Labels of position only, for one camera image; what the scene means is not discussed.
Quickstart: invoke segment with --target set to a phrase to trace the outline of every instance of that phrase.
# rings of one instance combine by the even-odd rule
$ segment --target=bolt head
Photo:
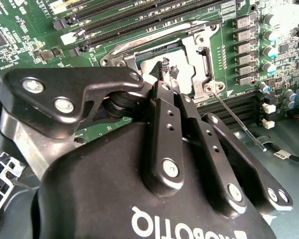
[[[278,190],[278,193],[280,195],[280,197],[287,203],[289,202],[287,196],[285,195],[285,193],[283,192],[283,190]]]
[[[63,98],[56,99],[54,102],[54,106],[57,108],[57,110],[65,114],[74,111],[74,105],[68,99],[63,99]]]
[[[163,161],[163,170],[171,178],[175,178],[178,176],[178,167],[173,161],[169,159]]]
[[[190,97],[188,97],[188,96],[184,96],[184,99],[188,102],[188,103],[190,103],[191,102],[191,98]]]
[[[34,94],[39,94],[44,90],[44,86],[34,79],[27,79],[22,82],[22,87]]]
[[[228,185],[228,191],[237,202],[241,202],[243,200],[243,195],[234,184]]]
[[[267,191],[268,191],[269,197],[270,197],[274,202],[277,202],[277,201],[278,201],[278,197],[277,197],[277,195],[275,194],[275,192],[274,192],[271,188],[268,188]]]
[[[218,119],[217,119],[215,116],[212,116],[212,117],[211,117],[211,120],[212,120],[214,123],[218,123]]]

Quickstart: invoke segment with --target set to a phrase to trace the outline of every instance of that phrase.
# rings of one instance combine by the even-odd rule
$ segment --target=cable
[[[292,155],[291,153],[288,153],[287,151],[284,151],[283,149],[279,148],[278,145],[271,142],[271,138],[269,136],[261,136],[260,134],[254,132],[254,131],[252,131],[252,134],[257,139],[265,138],[265,139],[263,139],[262,144],[264,145],[264,147],[268,151],[271,151],[274,154],[274,156],[276,156],[280,159],[287,159],[288,158],[292,161],[299,162],[299,157],[298,156]]]

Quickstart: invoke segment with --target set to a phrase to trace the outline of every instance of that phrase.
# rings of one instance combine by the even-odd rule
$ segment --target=electrolytic capacitor
[[[289,90],[285,92],[285,98],[289,101],[296,101],[298,99],[298,95],[292,90]]]
[[[274,73],[277,70],[277,66],[274,65],[271,62],[266,62],[263,66],[262,66],[263,71],[266,71],[269,74]]]

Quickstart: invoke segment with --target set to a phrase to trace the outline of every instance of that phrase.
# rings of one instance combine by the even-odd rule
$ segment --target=green circuit board
[[[107,66],[108,62],[102,59],[120,44],[198,21],[219,26],[210,37],[208,50],[213,78],[225,86],[219,93],[222,99],[257,91],[263,82],[270,87],[268,93],[276,97],[277,113],[284,118],[290,110],[285,104],[285,92],[291,90],[299,98],[299,38],[296,36],[299,5],[293,0],[78,0],[70,3],[70,0],[0,0],[2,75],[13,68]],[[264,18],[268,14],[279,23],[266,24]],[[275,41],[264,39],[266,30],[277,33]],[[137,52],[179,41],[191,33],[176,31],[141,45]],[[247,51],[242,48],[245,43],[250,44]],[[274,57],[264,54],[268,47],[277,51]],[[163,47],[152,50],[136,62],[140,74],[142,62],[183,49],[175,45],[166,51]],[[240,55],[249,59],[244,67],[237,62]],[[276,71],[264,70],[266,63],[275,65]],[[196,102],[201,107],[216,100],[211,97]],[[293,108],[299,108],[299,100]]]

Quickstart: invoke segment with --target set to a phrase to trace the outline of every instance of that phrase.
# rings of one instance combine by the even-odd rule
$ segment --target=robotiq logo
[[[164,233],[165,236],[161,236],[160,226],[159,226],[159,217],[154,217],[154,222],[150,215],[148,215],[146,212],[142,212],[137,207],[133,207],[132,210],[135,212],[135,214],[132,217],[132,227],[134,232],[143,238],[148,238],[152,235],[152,233],[155,233],[155,239],[173,239],[171,237],[171,228],[170,228],[170,220],[165,219],[165,230]],[[147,221],[148,228],[146,230],[140,229],[138,225],[138,219],[143,218]],[[221,234],[216,234],[214,232],[208,231],[204,232],[201,228],[194,228],[194,230],[191,230],[188,225],[184,223],[179,223],[175,227],[175,236],[176,239],[182,239],[180,235],[180,231],[183,230],[188,234],[189,239],[247,239],[247,235],[243,231],[234,231],[236,238],[230,238],[227,236],[223,236]]]

